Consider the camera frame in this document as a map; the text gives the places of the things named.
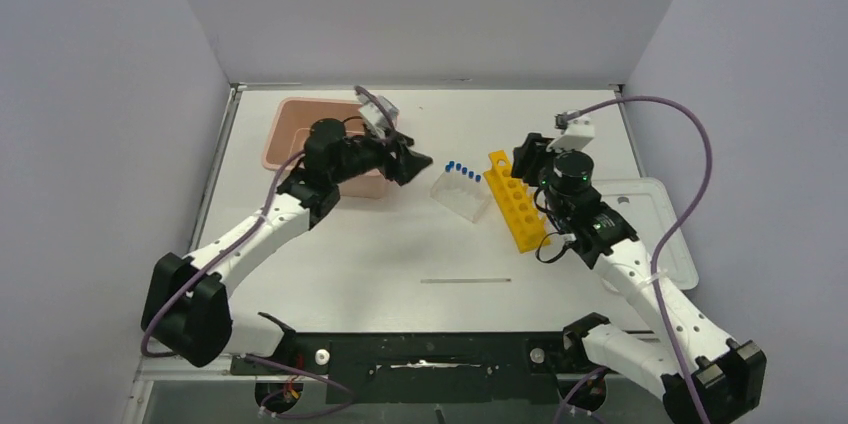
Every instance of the screw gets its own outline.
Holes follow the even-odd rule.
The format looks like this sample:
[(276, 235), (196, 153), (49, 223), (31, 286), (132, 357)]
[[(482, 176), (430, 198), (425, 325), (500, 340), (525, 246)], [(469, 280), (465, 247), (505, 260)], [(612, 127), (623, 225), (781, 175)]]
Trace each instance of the screw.
[(315, 351), (315, 364), (326, 366), (330, 362), (330, 352), (326, 349), (318, 349)]
[(540, 348), (534, 348), (530, 351), (530, 360), (536, 364), (541, 364), (545, 362), (545, 351)]

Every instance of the gray wall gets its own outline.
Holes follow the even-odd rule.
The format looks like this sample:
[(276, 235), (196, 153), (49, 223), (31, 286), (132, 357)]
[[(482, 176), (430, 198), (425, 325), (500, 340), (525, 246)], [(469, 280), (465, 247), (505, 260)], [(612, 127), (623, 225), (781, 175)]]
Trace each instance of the gray wall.
[(0, 422), (117, 422), (227, 84), (185, 0), (0, 0)]
[(189, 0), (231, 81), (623, 82), (671, 0)]
[[(845, 422), (848, 0), (674, 0), (626, 93), (678, 99), (711, 132), (712, 186), (686, 226), (696, 302), (769, 358), (751, 422)], [(703, 166), (685, 118), (628, 111), (682, 208)]]

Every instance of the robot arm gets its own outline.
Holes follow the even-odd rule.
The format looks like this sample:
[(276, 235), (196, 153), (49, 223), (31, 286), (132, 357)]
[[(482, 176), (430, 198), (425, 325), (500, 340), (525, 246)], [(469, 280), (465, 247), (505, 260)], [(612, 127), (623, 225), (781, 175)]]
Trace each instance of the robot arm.
[[(752, 341), (739, 345), (706, 318), (662, 272), (651, 274), (645, 245), (630, 224), (601, 200), (592, 187), (594, 163), (579, 151), (591, 138), (590, 125), (560, 122), (563, 136), (553, 140), (531, 133), (514, 151), (512, 177), (539, 188), (540, 208), (567, 244), (598, 276), (627, 300), (659, 338), (652, 345), (591, 314), (564, 329), (564, 345), (577, 360), (588, 360), (624, 375), (663, 401), (675, 423), (699, 422), (682, 373), (690, 373), (713, 424), (733, 422), (759, 404), (765, 373), (764, 353)], [(672, 343), (653, 288), (659, 280), (671, 329), (679, 342), (685, 368), (672, 354)]]
[[(383, 109), (377, 108), (374, 99)], [(231, 317), (228, 298), (236, 287), (280, 246), (315, 227), (338, 203), (340, 183), (378, 169), (386, 179), (404, 185), (433, 162), (410, 150), (414, 141), (388, 122), (389, 116), (397, 114), (390, 102), (373, 96), (360, 100), (364, 136), (347, 136), (344, 124), (335, 119), (315, 122), (301, 162), (277, 187), (265, 212), (260, 209), (185, 257), (167, 254), (157, 262), (142, 329), (147, 330), (161, 314), (149, 334), (197, 367), (224, 352), (269, 356), (276, 351), (292, 329), (270, 316)], [(231, 254), (207, 274), (197, 276), (231, 247)], [(190, 292), (163, 311), (172, 296), (197, 277)]]

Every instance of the white cable tie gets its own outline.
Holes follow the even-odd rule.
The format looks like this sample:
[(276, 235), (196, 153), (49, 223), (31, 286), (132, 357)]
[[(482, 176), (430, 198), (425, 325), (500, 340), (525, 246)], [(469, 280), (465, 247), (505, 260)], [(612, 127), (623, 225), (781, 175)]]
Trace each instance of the white cable tie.
[(272, 226), (271, 219), (268, 216), (262, 214), (262, 211), (259, 211), (254, 215), (256, 216), (257, 220), (261, 219), (261, 220), (265, 221), (265, 225)]
[(668, 274), (668, 271), (666, 271), (665, 269), (659, 269), (657, 272), (651, 274), (650, 276), (648, 276), (645, 280), (643, 280), (639, 284), (636, 284), (633, 287), (633, 292), (631, 292), (627, 297), (625, 297), (624, 300), (627, 301), (627, 303), (632, 306), (633, 303), (630, 302), (630, 301), (633, 299), (633, 296), (640, 294), (642, 292), (642, 289), (650, 286), (651, 284), (653, 284), (654, 281), (656, 281), (657, 279), (660, 279), (662, 277), (665, 277), (667, 274)]

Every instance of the metal strip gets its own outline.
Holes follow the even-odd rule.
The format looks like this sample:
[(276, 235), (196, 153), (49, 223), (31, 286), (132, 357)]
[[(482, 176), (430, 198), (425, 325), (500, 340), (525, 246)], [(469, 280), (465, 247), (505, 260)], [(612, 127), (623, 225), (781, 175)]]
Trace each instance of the metal strip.
[(215, 184), (218, 182), (218, 174), (221, 172), (221, 163), (224, 161), (224, 153), (227, 151), (227, 144), (230, 141), (230, 133), (233, 130), (233, 123), (236, 120), (236, 111), (238, 110), (241, 96), (244, 92), (244, 86), (234, 84), (230, 89), (230, 96), (227, 99), (227, 106), (224, 109), (224, 116), (221, 119), (221, 127), (218, 130), (218, 140), (215, 144), (215, 154), (212, 156), (212, 167), (209, 169), (209, 176), (206, 178), (206, 185), (203, 188), (203, 196), (200, 200), (200, 207), (197, 211), (197, 218), (194, 221), (194, 229), (191, 233), (191, 241), (189, 250), (197, 249), (200, 244), (200, 238), (203, 235), (203, 227), (206, 225), (206, 216), (209, 214), (209, 206), (212, 204), (212, 195), (215, 192)]
[[(613, 92), (615, 92), (616, 98), (621, 99), (621, 86), (615, 86)], [(627, 140), (630, 141), (630, 150), (633, 152), (633, 159), (636, 161), (636, 170), (639, 171), (639, 176), (648, 177), (645, 173), (645, 167), (642, 165), (642, 158), (639, 156), (639, 148), (636, 146), (636, 140), (633, 138), (633, 129), (630, 126), (630, 119), (627, 117), (625, 105), (619, 104), (618, 111), (621, 113), (621, 120), (624, 121), (624, 132), (627, 133)]]
[(508, 277), (480, 279), (421, 279), (421, 284), (503, 284), (512, 282)]
[[(309, 82), (246, 82), (240, 83), (239, 86), (243, 90), (250, 91), (279, 91), (287, 89), (308, 89), (308, 90), (340, 90), (350, 89), (353, 83), (343, 83), (338, 79), (326, 81), (309, 81)], [(365, 87), (384, 88), (384, 89), (491, 89), (491, 90), (604, 90), (610, 87), (606, 82), (601, 81), (581, 81), (569, 79), (471, 79), (465, 77), (447, 78), (447, 79), (363, 79), (361, 82), (357, 80), (356, 84), (361, 84)]]
[(121, 424), (142, 424), (150, 405), (150, 396), (153, 393), (153, 381), (136, 380), (130, 390), (129, 401), (124, 409), (124, 417)]
[(183, 358), (144, 358), (139, 379), (145, 381), (219, 381), (239, 380), (243, 376), (230, 375), (232, 358), (219, 356), (203, 367), (194, 367)]

